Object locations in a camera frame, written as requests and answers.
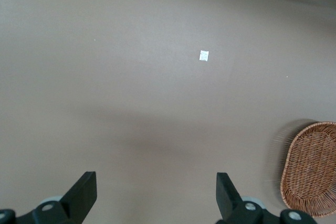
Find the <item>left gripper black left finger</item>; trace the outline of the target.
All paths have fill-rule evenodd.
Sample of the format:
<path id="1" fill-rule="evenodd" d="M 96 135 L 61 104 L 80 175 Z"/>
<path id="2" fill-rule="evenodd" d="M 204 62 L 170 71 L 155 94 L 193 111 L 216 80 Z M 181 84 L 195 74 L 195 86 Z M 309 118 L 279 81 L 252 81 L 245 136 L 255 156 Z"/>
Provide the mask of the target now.
<path id="1" fill-rule="evenodd" d="M 60 200 L 44 202 L 22 216 L 2 209 L 1 223 L 83 223 L 96 200 L 96 172 L 85 172 Z"/>

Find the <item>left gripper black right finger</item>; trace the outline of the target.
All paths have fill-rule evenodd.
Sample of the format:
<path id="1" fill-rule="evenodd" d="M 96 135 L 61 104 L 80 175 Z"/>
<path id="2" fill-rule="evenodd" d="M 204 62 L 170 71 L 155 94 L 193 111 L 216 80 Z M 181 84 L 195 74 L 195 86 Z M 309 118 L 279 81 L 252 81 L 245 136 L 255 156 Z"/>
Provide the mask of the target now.
<path id="1" fill-rule="evenodd" d="M 275 216 L 256 202 L 243 200 L 227 173 L 216 174 L 216 202 L 222 216 L 218 223 L 316 223 L 303 211 L 287 209 Z"/>

